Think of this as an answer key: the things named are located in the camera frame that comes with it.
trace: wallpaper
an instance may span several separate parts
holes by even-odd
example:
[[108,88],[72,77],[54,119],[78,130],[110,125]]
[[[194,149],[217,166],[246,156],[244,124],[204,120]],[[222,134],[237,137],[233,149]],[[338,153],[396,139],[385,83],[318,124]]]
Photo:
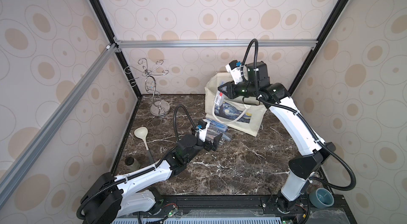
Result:
[[87,0],[0,0],[0,177],[106,45]]
[[[267,64],[271,83],[282,83],[287,89],[307,57],[310,47],[260,47],[257,60]],[[123,53],[131,66],[135,77],[144,74],[139,59],[146,58],[149,69],[155,69],[158,60],[164,63],[154,74],[157,91],[161,94],[204,94],[206,83],[218,72],[226,72],[225,65],[232,60],[242,61],[246,48],[125,48]],[[246,63],[253,62],[254,45],[250,49]],[[145,91],[146,78],[136,82],[142,93]]]
[[[352,0],[293,98],[353,169],[359,224],[407,220],[407,0]],[[329,180],[350,178],[333,158]]]
[[102,0],[118,39],[311,39],[337,0]]
[[109,172],[135,101],[113,54],[3,206],[0,223],[82,223],[79,200]]

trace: plastic sheet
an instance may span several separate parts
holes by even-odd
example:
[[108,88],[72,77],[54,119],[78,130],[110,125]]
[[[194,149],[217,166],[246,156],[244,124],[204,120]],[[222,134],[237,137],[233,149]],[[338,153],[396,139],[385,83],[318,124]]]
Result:
[[313,211],[307,224],[350,224],[350,222],[343,209],[324,209]]

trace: canvas tote bag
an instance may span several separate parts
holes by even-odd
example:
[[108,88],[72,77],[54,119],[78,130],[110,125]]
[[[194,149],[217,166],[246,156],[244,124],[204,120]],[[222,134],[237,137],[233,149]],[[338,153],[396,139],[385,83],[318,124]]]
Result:
[[263,115],[267,109],[255,97],[245,98],[245,103],[243,103],[243,97],[230,100],[225,96],[220,106],[214,104],[218,86],[229,81],[233,81],[230,73],[221,72],[213,76],[206,84],[206,117],[227,124],[252,136],[257,136]]

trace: dark marble surface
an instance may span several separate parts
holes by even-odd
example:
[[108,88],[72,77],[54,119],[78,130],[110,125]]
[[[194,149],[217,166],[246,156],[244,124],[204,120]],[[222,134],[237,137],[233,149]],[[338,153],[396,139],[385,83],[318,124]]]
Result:
[[[194,122],[205,118],[204,95],[163,95],[172,108],[182,103]],[[175,145],[173,110],[164,118],[150,115],[151,96],[144,96],[137,112],[127,144],[118,166],[118,174],[128,173],[124,159],[131,155],[141,164],[149,165],[146,149],[134,130],[147,127],[147,144],[155,160]],[[178,133],[191,133],[191,124],[184,111],[178,111]],[[234,195],[275,194],[288,176],[288,160],[298,154],[293,140],[280,121],[269,111],[253,137],[229,128],[231,142],[225,142],[218,151],[202,150],[180,175],[154,186],[162,195]]]

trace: black frame edge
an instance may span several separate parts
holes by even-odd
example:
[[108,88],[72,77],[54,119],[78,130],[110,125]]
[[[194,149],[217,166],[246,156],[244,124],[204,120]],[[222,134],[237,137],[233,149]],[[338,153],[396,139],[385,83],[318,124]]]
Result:
[[[106,14],[105,14],[105,12],[104,12],[104,10],[102,8],[102,4],[100,3],[99,0],[89,0],[89,2],[92,5],[92,8],[93,8],[96,16],[98,17],[99,22],[102,25],[102,28],[103,28],[109,42],[114,43],[116,45],[116,47],[118,48],[118,45],[117,45],[117,43],[115,42],[115,39],[114,39],[114,36],[115,36],[114,32],[112,30],[112,27],[109,24],[109,20],[107,19]],[[121,49],[118,48],[118,50],[119,50],[119,52],[116,53],[117,59],[119,60],[123,71],[126,72],[125,69],[127,67],[129,67],[129,64],[127,63]],[[126,74],[126,77],[127,77],[128,80],[134,80],[134,76],[133,76],[133,74],[131,72],[130,73],[125,73],[125,74]],[[132,88],[133,88],[137,98],[140,99],[142,97],[142,94],[141,94],[140,89],[138,88],[137,84],[132,86]]]
[[115,157],[114,162],[113,162],[112,169],[110,170],[110,173],[112,175],[114,175],[116,173],[117,167],[119,166],[119,162],[120,162],[120,159],[122,157],[123,150],[125,149],[127,139],[129,137],[130,130],[133,127],[135,115],[137,114],[138,108],[140,107],[142,98],[143,98],[142,96],[140,98],[138,98],[137,103],[135,105],[135,108],[133,110],[133,113],[132,113],[132,115],[130,117],[129,125],[126,128],[125,134],[124,134],[123,139],[122,139],[122,143],[120,144],[120,147],[119,147],[119,151],[116,154],[116,157]]
[[[262,211],[263,214],[273,214],[276,217],[284,218],[284,220],[293,220],[296,214],[302,213],[300,206],[295,206],[295,211],[290,213],[283,214],[277,210],[275,206],[270,206],[268,200],[270,195],[173,195],[173,196],[162,196],[164,199],[163,204],[167,203],[176,203],[179,210],[183,214],[188,214],[192,210],[243,210],[249,209],[252,211]],[[300,201],[304,205],[307,204],[306,198],[300,196]],[[165,206],[162,208],[162,211],[157,215],[151,215],[147,212],[141,212],[140,214],[144,218],[157,218],[164,217],[167,215],[167,212],[173,209],[172,205]],[[343,209],[349,222],[351,224],[357,224],[352,211],[349,208],[345,197],[340,194],[334,195],[334,204],[328,208],[318,209],[311,204],[311,211],[319,210],[334,210],[334,209]]]
[[295,89],[297,88],[298,84],[300,83],[302,77],[304,74],[307,72],[309,66],[311,65],[315,55],[318,53],[319,49],[321,46],[324,44],[325,39],[328,37],[331,29],[333,28],[333,25],[335,22],[338,20],[340,14],[342,13],[343,9],[345,8],[346,4],[348,3],[349,0],[338,0],[336,3],[335,7],[333,8],[331,14],[329,15],[328,20],[326,21],[325,25],[323,26],[323,29],[318,35],[318,43],[315,46],[314,49],[311,49],[311,51],[308,53],[307,58],[305,59],[304,63],[302,64],[300,70],[298,71],[296,77],[294,78],[294,81],[292,82],[290,88],[288,91],[290,94],[293,94]]

